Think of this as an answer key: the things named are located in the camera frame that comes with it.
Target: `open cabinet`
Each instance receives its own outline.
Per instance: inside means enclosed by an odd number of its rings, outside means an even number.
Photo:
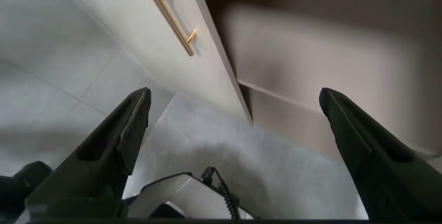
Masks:
[[[442,151],[442,0],[206,0],[253,121],[339,158],[318,96]]]
[[[442,0],[76,1],[159,85],[328,158],[322,87],[442,153]]]

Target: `white cabinet door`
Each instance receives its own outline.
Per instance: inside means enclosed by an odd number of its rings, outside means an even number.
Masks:
[[[154,0],[76,1],[160,86],[251,121],[204,0],[163,0],[185,35],[196,30],[193,56]]]

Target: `black cable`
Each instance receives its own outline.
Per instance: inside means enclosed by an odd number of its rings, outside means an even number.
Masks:
[[[238,206],[236,205],[236,202],[232,199],[229,188],[227,187],[227,184],[222,179],[220,173],[215,167],[212,167],[214,172],[216,173],[216,176],[220,179],[220,190],[222,193],[222,196],[224,197],[224,201],[227,205],[227,209],[230,212],[230,216],[232,220],[239,221],[240,220],[240,213],[238,212]]]

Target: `brass bar handle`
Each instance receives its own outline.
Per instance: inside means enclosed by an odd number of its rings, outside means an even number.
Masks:
[[[172,17],[172,14],[169,12],[169,9],[164,5],[163,0],[153,0],[155,4],[157,5],[158,9],[160,9],[160,12],[163,14],[164,18],[167,20],[169,25],[171,26],[173,32],[177,36],[177,38],[180,40],[182,46],[186,50],[186,52],[189,54],[189,56],[194,55],[191,42],[196,37],[196,30],[192,30],[189,37],[185,37],[182,33],[180,27],[177,24],[177,21]]]

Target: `tile floor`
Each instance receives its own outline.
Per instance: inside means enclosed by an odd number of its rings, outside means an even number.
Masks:
[[[215,166],[241,205],[263,218],[367,218],[352,178],[259,127],[176,96],[146,136],[125,196],[174,173]]]

